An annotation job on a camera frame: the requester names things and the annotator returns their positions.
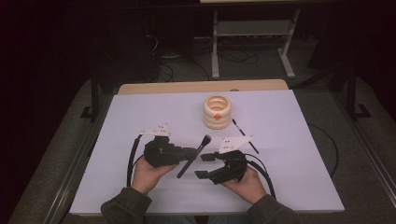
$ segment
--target hand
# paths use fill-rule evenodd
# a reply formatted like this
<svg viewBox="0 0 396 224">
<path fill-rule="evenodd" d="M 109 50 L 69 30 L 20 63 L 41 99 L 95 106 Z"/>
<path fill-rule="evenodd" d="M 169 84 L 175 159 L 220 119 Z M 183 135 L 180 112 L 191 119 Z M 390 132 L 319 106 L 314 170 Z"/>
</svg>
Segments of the hand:
<svg viewBox="0 0 396 224">
<path fill-rule="evenodd" d="M 222 183 L 221 185 L 232 190 L 243 200 L 251 204 L 256 203 L 260 198 L 267 194 L 259 178 L 258 172 L 249 166 L 240 182 L 230 180 Z"/>
<path fill-rule="evenodd" d="M 176 167 L 177 165 L 154 168 L 146 161 L 145 157 L 142 157 L 136 162 L 131 188 L 141 192 L 142 194 L 148 194 L 155 188 L 155 186 L 157 186 L 163 175 Z"/>
</svg>

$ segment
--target dark sleeve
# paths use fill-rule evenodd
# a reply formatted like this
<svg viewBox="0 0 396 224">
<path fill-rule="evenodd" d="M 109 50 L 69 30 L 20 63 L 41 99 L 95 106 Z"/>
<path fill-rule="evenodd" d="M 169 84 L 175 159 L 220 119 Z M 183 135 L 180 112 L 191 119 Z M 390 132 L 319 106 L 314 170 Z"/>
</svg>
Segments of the dark sleeve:
<svg viewBox="0 0 396 224">
<path fill-rule="evenodd" d="M 247 211 L 254 224 L 301 223 L 298 215 L 271 195 L 265 195 Z"/>
<path fill-rule="evenodd" d="M 151 199 L 131 188 L 102 204 L 101 212 L 108 223 L 143 223 L 143 215 L 151 204 Z"/>
</svg>

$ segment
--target cylindrical container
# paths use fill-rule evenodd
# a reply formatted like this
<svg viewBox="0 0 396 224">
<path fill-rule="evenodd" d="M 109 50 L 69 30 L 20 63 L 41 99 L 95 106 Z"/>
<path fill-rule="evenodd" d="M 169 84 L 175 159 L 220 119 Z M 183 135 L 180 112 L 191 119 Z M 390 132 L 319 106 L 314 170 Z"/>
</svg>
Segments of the cylindrical container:
<svg viewBox="0 0 396 224">
<path fill-rule="evenodd" d="M 221 95 L 206 98 L 204 102 L 204 123 L 211 129 L 223 129 L 231 121 L 231 102 Z"/>
</svg>

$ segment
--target table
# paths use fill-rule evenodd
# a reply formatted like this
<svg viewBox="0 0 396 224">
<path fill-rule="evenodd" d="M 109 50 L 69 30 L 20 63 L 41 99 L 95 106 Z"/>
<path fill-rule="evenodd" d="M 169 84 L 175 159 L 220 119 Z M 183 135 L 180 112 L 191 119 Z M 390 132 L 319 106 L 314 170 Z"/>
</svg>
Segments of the table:
<svg viewBox="0 0 396 224">
<path fill-rule="evenodd" d="M 167 122 L 172 133 L 170 142 L 181 147 L 198 147 L 203 136 L 210 134 L 212 142 L 203 153 L 219 150 L 222 137 L 241 136 L 233 125 L 210 130 L 203 124 L 202 103 L 213 94 L 226 95 L 238 125 L 246 134 L 255 134 L 252 142 L 260 151 L 256 156 L 265 163 L 281 203 L 297 212 L 344 210 L 293 92 L 282 80 L 245 80 L 122 86 L 108 110 L 70 213 L 100 215 L 100 205 L 125 186 L 129 153 L 142 129 Z M 141 138 L 136 157 L 150 140 L 148 136 Z M 249 144 L 240 149 L 255 153 Z M 153 203 L 148 214 L 247 211 L 249 204 L 238 196 L 209 180 L 197 179 L 193 173 L 220 168 L 222 161 L 208 164 L 196 160 L 177 179 L 183 164 L 164 176 L 149 194 Z"/>
</svg>

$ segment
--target person's left hand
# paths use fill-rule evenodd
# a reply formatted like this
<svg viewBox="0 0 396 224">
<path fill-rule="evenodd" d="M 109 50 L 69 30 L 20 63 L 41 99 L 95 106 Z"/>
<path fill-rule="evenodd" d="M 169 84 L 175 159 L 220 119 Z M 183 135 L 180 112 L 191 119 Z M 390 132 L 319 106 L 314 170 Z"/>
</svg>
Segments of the person's left hand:
<svg viewBox="0 0 396 224">
<path fill-rule="evenodd" d="M 136 189 L 142 194 L 148 194 L 157 186 L 160 178 L 171 170 L 175 169 L 177 165 L 162 166 L 158 168 L 152 167 L 143 156 L 136 162 L 134 168 L 134 179 L 132 180 L 131 188 Z"/>
</svg>

